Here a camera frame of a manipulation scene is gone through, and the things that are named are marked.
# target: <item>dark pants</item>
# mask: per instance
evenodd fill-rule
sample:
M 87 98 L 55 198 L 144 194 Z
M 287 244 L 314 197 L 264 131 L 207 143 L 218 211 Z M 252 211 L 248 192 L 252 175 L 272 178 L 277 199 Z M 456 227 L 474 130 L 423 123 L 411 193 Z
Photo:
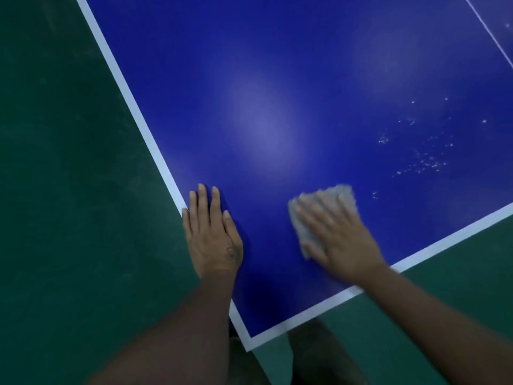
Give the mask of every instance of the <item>dark pants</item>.
M 294 353 L 292 385 L 365 385 L 368 384 L 335 336 L 313 319 L 288 333 Z M 270 385 L 253 353 L 247 353 L 240 341 L 230 339 L 228 385 Z

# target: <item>white line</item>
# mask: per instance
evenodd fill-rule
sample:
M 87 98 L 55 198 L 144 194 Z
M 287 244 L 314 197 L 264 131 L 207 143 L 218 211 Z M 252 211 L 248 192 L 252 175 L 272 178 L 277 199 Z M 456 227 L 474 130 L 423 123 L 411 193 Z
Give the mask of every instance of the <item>white line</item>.
M 479 219 L 478 221 L 473 222 L 472 224 L 452 233 L 451 235 L 445 237 L 444 239 L 440 239 L 438 242 L 433 243 L 430 246 L 427 246 L 425 249 L 416 252 L 413 255 L 397 262 L 392 265 L 392 268 L 397 272 L 403 272 L 409 269 L 412 266 L 415 266 L 422 261 L 425 261 L 428 258 L 442 252 L 449 247 L 454 246 L 455 244 L 471 237 L 472 235 L 483 231 L 484 229 L 494 225 L 502 219 L 505 219 L 513 214 L 513 203 L 508 204 L 497 211 L 490 213 L 484 218 Z M 362 290 L 356 286 L 351 286 L 348 289 L 337 293 L 334 296 L 310 307 L 303 312 L 292 316 L 291 318 L 281 322 L 278 325 L 270 328 L 262 332 L 261 334 L 252 337 L 249 340 L 249 343 L 245 343 L 245 340 L 240 339 L 244 344 L 244 348 L 249 351 L 257 348 L 258 346 L 284 334 L 285 332 L 292 330 L 294 327 L 297 327 L 300 324 L 305 323 L 306 321 L 317 317 L 324 312 L 336 307 L 337 305 L 342 304 L 343 302 L 355 297 L 356 295 L 362 293 Z
M 499 50 L 501 50 L 501 53 L 502 55 L 504 56 L 504 58 L 506 58 L 506 60 L 508 61 L 508 63 L 510 64 L 511 68 L 513 69 L 513 62 L 511 62 L 511 59 L 507 56 L 506 52 L 503 50 L 503 48 L 501 47 L 501 45 L 499 44 L 499 42 L 497 41 L 497 39 L 494 37 L 493 33 L 491 33 L 490 29 L 488 28 L 488 26 L 486 25 L 486 23 L 483 21 L 483 19 L 481 18 L 481 16 L 479 15 L 478 11 L 476 11 L 476 8 L 474 8 L 474 6 L 472 5 L 472 3 L 470 2 L 470 0 L 465 0 L 468 4 L 468 6 L 471 7 L 472 11 L 476 14 L 477 18 L 479 19 L 479 21 L 481 22 L 481 24 L 483 25 L 484 29 L 488 32 L 488 34 L 490 35 L 490 37 L 493 39 L 493 41 L 495 42 L 495 44 L 497 45 L 497 47 L 499 48 Z
M 510 61 L 510 59 L 507 57 L 506 53 L 502 49 L 502 47 L 499 45 L 497 40 L 494 38 L 488 27 L 485 25 L 484 21 L 481 19 L 477 11 L 474 9 L 470 1 L 466 0 L 476 16 L 478 17 L 481 24 L 484 26 L 486 31 L 490 34 L 493 41 L 497 44 L 497 47 L 501 50 L 502 54 L 508 61 L 508 63 L 513 68 L 513 63 Z M 105 40 L 105 37 L 103 36 L 103 33 L 101 32 L 101 29 L 99 28 L 98 23 L 96 22 L 96 19 L 94 18 L 94 15 L 91 11 L 91 8 L 87 4 L 86 0 L 77 0 L 77 3 L 79 4 L 79 7 L 84 14 L 84 17 L 86 19 L 87 24 L 89 25 L 89 28 L 91 32 L 93 33 L 94 38 L 96 39 L 96 42 L 98 43 L 98 46 L 100 48 L 100 51 L 102 52 L 107 65 L 114 76 L 114 79 L 116 83 L 118 84 L 119 90 L 121 91 L 121 94 L 123 95 L 123 98 L 125 99 L 125 102 L 127 103 L 128 109 L 132 113 L 132 116 L 135 120 L 135 123 L 137 124 L 137 127 L 139 128 L 139 131 L 141 132 L 141 135 L 143 136 L 144 141 L 146 142 L 146 145 L 148 146 L 148 150 L 151 153 L 151 156 L 153 157 L 153 160 L 155 161 L 155 164 L 157 165 L 157 168 L 164 180 L 164 183 L 166 184 L 169 193 L 171 194 L 171 197 L 173 198 L 173 201 L 178 208 L 180 214 L 182 213 L 182 208 L 186 207 L 185 201 L 182 197 L 182 194 L 178 190 L 178 187 L 176 186 L 176 183 L 173 179 L 173 176 L 171 175 L 169 168 L 166 165 L 166 162 L 164 161 L 164 158 L 162 156 L 162 153 L 160 152 L 157 143 L 155 142 L 155 139 L 153 138 L 153 135 L 150 132 L 150 129 L 148 128 L 148 125 L 146 124 L 146 121 L 144 120 L 144 117 L 135 102 L 135 99 L 132 95 L 132 92 L 130 91 L 125 78 L 123 77 L 123 74 L 121 73 L 121 70 L 119 69 L 118 63 L 114 59 L 114 56 L 112 54 L 112 51 L 109 48 L 109 45 L 107 44 L 107 41 Z M 513 203 L 495 211 L 494 213 L 491 213 L 487 216 L 485 216 L 482 219 L 479 219 L 478 221 L 472 223 L 471 225 L 468 225 L 459 231 L 449 235 L 448 237 L 439 240 L 438 242 L 432 244 L 431 246 L 426 247 L 423 250 L 420 250 L 419 252 L 416 252 L 415 254 L 401 260 L 400 262 L 396 263 L 392 266 L 395 270 L 398 272 L 403 272 L 407 270 L 408 268 L 417 265 L 418 263 L 431 258 L 433 255 L 449 248 L 450 246 L 455 245 L 456 243 L 465 240 L 469 238 L 470 236 L 474 235 L 475 233 L 478 233 L 479 231 L 484 230 L 485 228 L 488 228 L 489 226 L 497 223 L 498 221 L 510 216 L 513 214 Z M 285 332 L 293 329 L 294 327 L 297 327 L 300 324 L 303 324 L 304 322 L 313 319 L 314 317 L 317 317 L 321 315 L 322 313 L 326 312 L 327 310 L 330 310 L 334 308 L 335 306 L 342 304 L 343 302 L 349 300 L 352 297 L 355 297 L 361 293 L 361 289 L 359 289 L 356 286 L 352 286 L 314 306 L 311 308 L 292 316 L 291 318 L 283 321 L 282 323 L 275 325 L 274 327 L 270 328 L 269 330 L 266 330 L 262 333 L 260 333 L 257 336 L 250 337 L 249 333 L 246 329 L 246 326 L 244 325 L 244 322 L 242 321 L 242 318 L 240 317 L 239 311 L 237 310 L 233 300 L 230 303 L 230 319 L 232 323 L 234 324 L 235 329 L 237 330 L 237 333 L 239 334 L 240 341 L 242 342 L 244 348 L 249 351 L 252 350 L 272 339 L 274 339 L 277 336 L 280 336 L 284 334 Z
M 109 45 L 107 44 L 107 41 L 105 40 L 105 37 L 103 36 L 103 33 L 99 28 L 96 19 L 94 18 L 93 12 L 87 4 L 87 0 L 76 0 L 76 2 L 79 4 L 84 17 L 86 18 L 87 24 L 89 25 L 89 28 L 91 29 L 91 32 L 93 33 L 93 36 L 98 43 L 98 47 L 102 52 L 103 57 L 105 58 L 105 61 L 107 62 L 107 65 L 109 66 L 109 69 L 114 76 L 116 83 L 118 84 L 119 90 L 121 91 L 121 94 L 127 103 L 128 109 L 132 113 L 133 119 L 135 120 L 141 135 L 143 135 L 143 139 L 148 146 L 148 150 L 150 150 L 150 154 L 153 157 L 155 164 L 157 165 L 164 183 L 166 184 L 167 189 L 169 190 L 169 193 L 171 194 L 171 197 L 173 198 L 173 201 L 178 208 L 178 211 L 180 212 L 180 215 L 182 215 L 182 208 L 186 208 L 187 205 L 185 204 L 182 194 L 176 186 L 173 176 L 171 175 L 169 168 L 164 161 L 162 153 L 158 149 L 157 143 L 155 142 L 155 139 L 153 138 L 153 135 L 151 134 L 150 129 L 144 120 L 139 106 L 135 102 L 135 98 L 133 98 L 132 92 L 130 91 L 127 82 L 125 81 L 125 77 L 123 77 L 123 74 L 119 69 L 118 63 L 114 59 L 112 51 L 110 51 Z

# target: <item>green floor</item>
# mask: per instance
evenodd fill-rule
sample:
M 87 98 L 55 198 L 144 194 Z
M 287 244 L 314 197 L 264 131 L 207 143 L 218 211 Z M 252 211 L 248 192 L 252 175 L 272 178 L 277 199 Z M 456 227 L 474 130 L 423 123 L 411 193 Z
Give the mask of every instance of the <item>green floor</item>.
M 6 0 L 0 32 L 1 382 L 80 383 L 196 277 L 75 0 Z M 513 338 L 512 230 L 510 218 L 406 274 Z M 372 383 L 443 383 L 365 296 L 323 319 Z M 289 381 L 284 338 L 256 354 L 275 385 Z

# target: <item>thin white center line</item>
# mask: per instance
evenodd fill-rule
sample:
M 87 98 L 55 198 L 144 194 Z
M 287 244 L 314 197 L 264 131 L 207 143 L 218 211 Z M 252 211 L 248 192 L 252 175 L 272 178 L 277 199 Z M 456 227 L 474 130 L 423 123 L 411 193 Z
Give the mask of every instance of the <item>thin white center line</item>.
M 506 54 L 506 52 L 504 51 L 504 49 L 501 47 L 501 45 L 499 44 L 499 42 L 497 41 L 497 39 L 494 37 L 493 33 L 491 33 L 490 29 L 488 28 L 488 26 L 486 25 L 486 23 L 483 21 L 483 19 L 481 18 L 481 16 L 479 16 L 479 13 L 478 11 L 476 11 L 476 8 L 474 8 L 474 6 L 472 5 L 472 3 L 470 2 L 470 0 L 465 0 L 468 4 L 468 6 L 471 7 L 471 9 L 474 11 L 474 13 L 476 14 L 476 16 L 478 17 L 479 21 L 481 22 L 481 24 L 483 25 L 484 29 L 488 32 L 488 34 L 490 35 L 490 37 L 493 39 L 493 41 L 495 42 L 495 44 L 497 45 L 497 47 L 499 48 L 499 50 L 501 50 L 501 53 L 502 55 L 504 56 L 504 58 L 506 58 L 506 60 L 508 61 L 508 63 L 510 64 L 511 68 L 513 69 L 513 62 L 511 62 L 511 59 L 508 57 L 508 55 Z

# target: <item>person's leg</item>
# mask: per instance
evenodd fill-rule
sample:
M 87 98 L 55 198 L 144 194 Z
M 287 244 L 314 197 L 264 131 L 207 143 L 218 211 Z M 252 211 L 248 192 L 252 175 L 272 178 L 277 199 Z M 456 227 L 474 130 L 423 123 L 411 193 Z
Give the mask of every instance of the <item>person's leg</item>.
M 313 319 L 288 333 L 294 353 L 292 385 L 365 385 L 365 376 L 337 338 Z
M 227 385 L 271 385 L 252 352 L 247 353 L 239 338 L 230 338 L 230 366 Z

